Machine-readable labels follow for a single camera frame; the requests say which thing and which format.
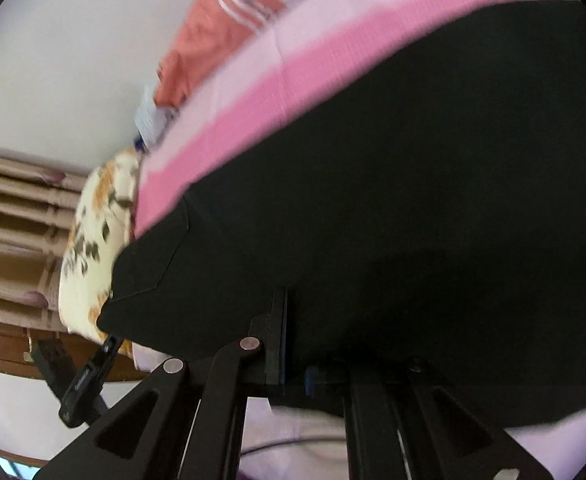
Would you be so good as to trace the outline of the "pink checked bedsheet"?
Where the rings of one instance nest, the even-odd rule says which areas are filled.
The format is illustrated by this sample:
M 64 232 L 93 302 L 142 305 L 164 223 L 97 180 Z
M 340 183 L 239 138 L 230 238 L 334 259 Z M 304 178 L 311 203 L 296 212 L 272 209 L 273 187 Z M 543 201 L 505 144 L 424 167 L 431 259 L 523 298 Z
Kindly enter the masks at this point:
M 144 162 L 134 241 L 165 218 L 190 185 L 401 49 L 488 6 L 531 1 L 579 2 L 304 0 L 214 73 Z

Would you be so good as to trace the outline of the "beige curtain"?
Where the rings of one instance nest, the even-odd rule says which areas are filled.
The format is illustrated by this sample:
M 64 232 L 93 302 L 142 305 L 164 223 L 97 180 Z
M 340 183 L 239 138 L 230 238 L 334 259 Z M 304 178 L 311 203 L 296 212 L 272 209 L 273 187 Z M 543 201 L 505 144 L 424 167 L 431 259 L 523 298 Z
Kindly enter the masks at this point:
M 0 323 L 61 332 L 62 257 L 86 178 L 0 157 Z

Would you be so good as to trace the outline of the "cream floral pillow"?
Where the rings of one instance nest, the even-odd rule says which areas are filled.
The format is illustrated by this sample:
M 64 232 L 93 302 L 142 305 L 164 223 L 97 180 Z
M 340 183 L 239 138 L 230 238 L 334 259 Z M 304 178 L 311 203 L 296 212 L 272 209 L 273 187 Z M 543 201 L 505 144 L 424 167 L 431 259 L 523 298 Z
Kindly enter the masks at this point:
M 89 174 L 76 207 L 58 286 L 58 315 L 66 330 L 106 341 L 98 317 L 112 291 L 112 272 L 133 238 L 141 154 L 127 148 Z

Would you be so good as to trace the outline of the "black pants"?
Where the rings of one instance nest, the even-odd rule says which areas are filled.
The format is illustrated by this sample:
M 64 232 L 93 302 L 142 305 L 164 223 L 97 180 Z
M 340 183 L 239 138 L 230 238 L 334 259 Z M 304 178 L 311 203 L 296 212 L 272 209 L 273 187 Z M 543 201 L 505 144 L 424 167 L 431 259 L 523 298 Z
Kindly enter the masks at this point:
M 586 408 L 585 7 L 475 11 L 190 185 L 98 325 L 208 358 L 277 289 L 299 370 L 416 370 L 502 427 Z

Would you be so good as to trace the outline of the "orange patterned bolster pillow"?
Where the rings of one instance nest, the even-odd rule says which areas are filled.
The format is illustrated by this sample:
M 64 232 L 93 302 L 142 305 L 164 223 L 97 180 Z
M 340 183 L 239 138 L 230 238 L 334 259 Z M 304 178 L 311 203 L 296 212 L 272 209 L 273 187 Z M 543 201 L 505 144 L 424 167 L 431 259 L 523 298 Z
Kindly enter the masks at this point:
M 148 84 L 134 124 L 136 149 L 156 145 L 195 89 L 295 0 L 195 0 Z

